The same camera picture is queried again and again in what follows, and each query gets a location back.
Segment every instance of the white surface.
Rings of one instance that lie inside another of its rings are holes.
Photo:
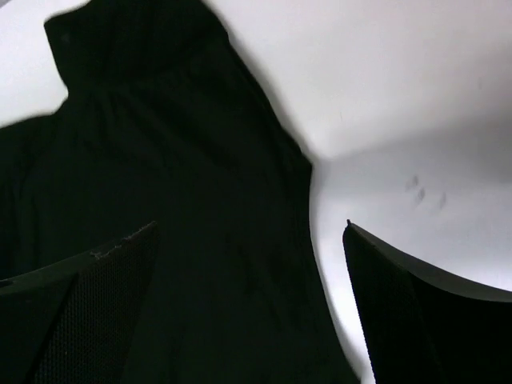
[[[66,88],[42,24],[84,2],[0,9],[0,125],[60,106]],[[324,160],[313,194],[318,264],[365,382],[342,249],[347,218],[438,266],[512,289],[509,0],[208,3],[283,123]]]

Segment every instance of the white tabletop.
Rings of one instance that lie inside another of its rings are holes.
[[[0,8],[0,126],[66,98],[42,25],[85,2]],[[435,265],[512,289],[509,0],[208,3],[317,163],[318,265],[365,384],[373,378],[342,248],[348,218]]]

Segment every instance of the black shirt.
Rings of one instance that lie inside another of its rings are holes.
[[[92,0],[46,33],[69,97],[0,130],[0,267],[157,221],[124,383],[353,383],[310,241],[311,164],[200,2]]]

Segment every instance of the dark garment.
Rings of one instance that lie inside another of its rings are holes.
[[[69,97],[0,130],[2,275],[156,221],[124,383],[355,383],[309,230],[311,164],[218,19],[93,0],[46,32]]]

